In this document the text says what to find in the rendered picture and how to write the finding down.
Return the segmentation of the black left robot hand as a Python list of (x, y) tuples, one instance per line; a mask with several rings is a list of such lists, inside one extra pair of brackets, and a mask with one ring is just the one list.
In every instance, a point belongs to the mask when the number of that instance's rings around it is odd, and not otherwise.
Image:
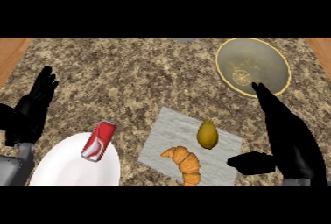
[(0, 103), (0, 130), (4, 131), (4, 145), (35, 143), (41, 137), (47, 107), (57, 87), (56, 75), (51, 67), (44, 66), (34, 82), (31, 91), (11, 108)]

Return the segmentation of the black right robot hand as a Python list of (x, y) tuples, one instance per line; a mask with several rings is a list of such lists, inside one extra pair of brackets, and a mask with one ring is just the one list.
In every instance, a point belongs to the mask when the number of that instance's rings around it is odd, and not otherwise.
[(249, 151), (227, 159), (227, 165), (242, 175), (274, 172), (291, 185), (305, 179), (313, 187), (326, 186), (326, 164), (311, 131), (263, 83), (252, 83), (268, 136), (271, 154)]

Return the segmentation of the yellow lemon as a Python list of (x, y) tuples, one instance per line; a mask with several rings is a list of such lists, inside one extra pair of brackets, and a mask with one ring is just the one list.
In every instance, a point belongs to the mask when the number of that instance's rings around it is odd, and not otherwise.
[(218, 132), (209, 119), (205, 119), (199, 126), (196, 139), (201, 147), (208, 150), (218, 143)]

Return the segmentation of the yellow-rimmed grey bowl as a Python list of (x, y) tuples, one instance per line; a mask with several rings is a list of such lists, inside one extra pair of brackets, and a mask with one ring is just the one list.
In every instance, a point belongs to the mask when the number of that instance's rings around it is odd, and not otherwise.
[(277, 49), (257, 38), (232, 38), (215, 52), (215, 69), (233, 92), (255, 98), (252, 83), (263, 83), (277, 96), (291, 82), (291, 68)]

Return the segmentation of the grey placemat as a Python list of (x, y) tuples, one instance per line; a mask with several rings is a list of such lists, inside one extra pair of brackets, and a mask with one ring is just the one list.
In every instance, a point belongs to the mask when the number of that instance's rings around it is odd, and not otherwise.
[(161, 153), (169, 147), (183, 146), (199, 159), (199, 186), (232, 186), (236, 170), (226, 164), (226, 161), (240, 154), (242, 139), (217, 129), (218, 143), (209, 150), (203, 149), (196, 140), (201, 124), (201, 120), (162, 107), (138, 154), (138, 161), (181, 182), (178, 166), (169, 158), (161, 157)]

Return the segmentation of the red and white can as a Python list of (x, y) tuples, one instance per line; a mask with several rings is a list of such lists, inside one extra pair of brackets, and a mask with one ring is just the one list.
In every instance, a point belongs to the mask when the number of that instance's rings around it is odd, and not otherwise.
[(115, 130), (116, 125), (113, 122), (107, 120), (100, 120), (97, 122), (81, 150), (81, 157), (85, 160), (97, 162), (102, 159)]

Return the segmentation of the white plate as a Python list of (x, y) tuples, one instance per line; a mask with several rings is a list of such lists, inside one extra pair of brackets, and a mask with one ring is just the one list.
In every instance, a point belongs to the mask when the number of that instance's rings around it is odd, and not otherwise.
[(44, 155), (29, 186), (118, 186), (119, 156), (112, 143), (103, 157), (91, 162), (81, 157), (90, 133), (65, 138)]

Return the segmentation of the orange croissant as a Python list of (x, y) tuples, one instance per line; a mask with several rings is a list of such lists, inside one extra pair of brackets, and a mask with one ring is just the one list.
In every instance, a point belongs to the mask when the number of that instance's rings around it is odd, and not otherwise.
[(184, 186), (196, 186), (201, 182), (201, 165), (196, 155), (183, 146), (168, 148), (159, 156), (169, 158), (178, 166)]

